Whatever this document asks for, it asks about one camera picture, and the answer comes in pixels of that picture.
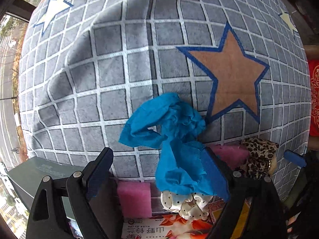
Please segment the white polka dot scrunchie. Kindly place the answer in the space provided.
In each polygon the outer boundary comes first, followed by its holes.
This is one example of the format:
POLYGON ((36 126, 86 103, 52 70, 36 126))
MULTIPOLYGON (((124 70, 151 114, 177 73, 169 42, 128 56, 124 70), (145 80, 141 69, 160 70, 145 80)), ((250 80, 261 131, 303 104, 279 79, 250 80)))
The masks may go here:
POLYGON ((163 209, 178 213, 183 219, 208 219, 208 204, 213 196, 202 193, 181 195, 165 190, 161 192, 160 201, 163 209))

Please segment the blue cloth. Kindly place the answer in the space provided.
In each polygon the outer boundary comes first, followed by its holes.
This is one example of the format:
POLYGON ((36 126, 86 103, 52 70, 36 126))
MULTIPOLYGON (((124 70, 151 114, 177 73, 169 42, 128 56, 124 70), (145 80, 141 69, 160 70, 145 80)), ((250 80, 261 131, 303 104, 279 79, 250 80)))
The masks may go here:
POLYGON ((160 191, 215 196, 204 170, 197 140, 206 129, 203 117, 175 93, 164 93, 143 103, 126 122, 119 142, 161 151, 156 168, 160 191))

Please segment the leopard print scrunchie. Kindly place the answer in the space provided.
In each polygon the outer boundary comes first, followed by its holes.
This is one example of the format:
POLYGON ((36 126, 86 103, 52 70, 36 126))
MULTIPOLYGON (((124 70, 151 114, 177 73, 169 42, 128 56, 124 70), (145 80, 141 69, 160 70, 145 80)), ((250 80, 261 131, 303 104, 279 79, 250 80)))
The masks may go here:
POLYGON ((240 166, 242 174, 254 180, 260 180, 264 177, 271 177, 268 173, 270 168, 270 161, 279 149, 279 144, 260 139, 258 137, 246 138, 241 142, 248 151, 249 156, 240 166))

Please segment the pink sponge block near box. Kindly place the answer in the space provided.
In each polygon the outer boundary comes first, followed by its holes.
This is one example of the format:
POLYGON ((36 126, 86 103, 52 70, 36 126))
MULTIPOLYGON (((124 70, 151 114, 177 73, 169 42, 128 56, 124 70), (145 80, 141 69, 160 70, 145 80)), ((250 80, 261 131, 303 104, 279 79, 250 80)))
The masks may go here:
POLYGON ((117 195, 125 218, 149 218, 163 211, 155 181, 119 181, 117 195))

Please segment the dark grey box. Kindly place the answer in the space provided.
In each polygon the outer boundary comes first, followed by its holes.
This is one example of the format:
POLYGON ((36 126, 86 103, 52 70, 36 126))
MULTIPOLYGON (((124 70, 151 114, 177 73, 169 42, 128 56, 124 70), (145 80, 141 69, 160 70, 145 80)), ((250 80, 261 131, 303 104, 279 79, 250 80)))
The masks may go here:
POLYGON ((33 157, 9 170, 7 175, 22 203, 27 210, 31 210, 39 184, 45 176, 49 175, 54 180, 61 179, 83 169, 33 157))

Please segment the red yellow cardboard box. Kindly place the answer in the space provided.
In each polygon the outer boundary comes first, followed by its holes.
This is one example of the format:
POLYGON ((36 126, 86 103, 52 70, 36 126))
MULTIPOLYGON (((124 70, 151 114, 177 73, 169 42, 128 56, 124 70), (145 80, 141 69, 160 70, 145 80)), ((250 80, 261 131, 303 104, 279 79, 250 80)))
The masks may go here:
POLYGON ((121 238, 206 238, 224 206, 223 200, 213 200, 208 204, 209 217, 204 221, 186 220, 179 214, 129 219, 123 224, 121 238))

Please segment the red embroidered cushion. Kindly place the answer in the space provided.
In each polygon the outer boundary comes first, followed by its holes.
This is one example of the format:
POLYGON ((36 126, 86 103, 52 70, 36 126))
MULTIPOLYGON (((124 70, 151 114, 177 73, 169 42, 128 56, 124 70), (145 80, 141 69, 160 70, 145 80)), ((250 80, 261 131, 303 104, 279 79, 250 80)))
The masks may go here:
POLYGON ((311 120, 310 120, 310 136, 318 137, 319 133, 319 61, 311 59, 308 61, 310 73, 310 88, 311 88, 311 120))

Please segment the grey checked star tablecloth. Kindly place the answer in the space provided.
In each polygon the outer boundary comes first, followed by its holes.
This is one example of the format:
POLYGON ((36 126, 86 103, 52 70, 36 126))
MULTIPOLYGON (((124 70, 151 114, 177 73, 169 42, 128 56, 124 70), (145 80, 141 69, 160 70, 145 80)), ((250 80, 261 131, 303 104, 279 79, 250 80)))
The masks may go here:
POLYGON ((234 106, 200 136, 232 144, 250 136, 279 144, 273 181, 281 198, 298 168, 310 124, 310 80, 302 40, 281 0, 45 0, 22 47, 19 104, 29 157, 85 166, 104 147, 111 172, 154 181, 159 151, 118 139, 145 101, 174 92, 205 115, 213 80, 179 46, 216 48, 230 25, 243 50, 269 66, 257 81, 260 113, 234 106))

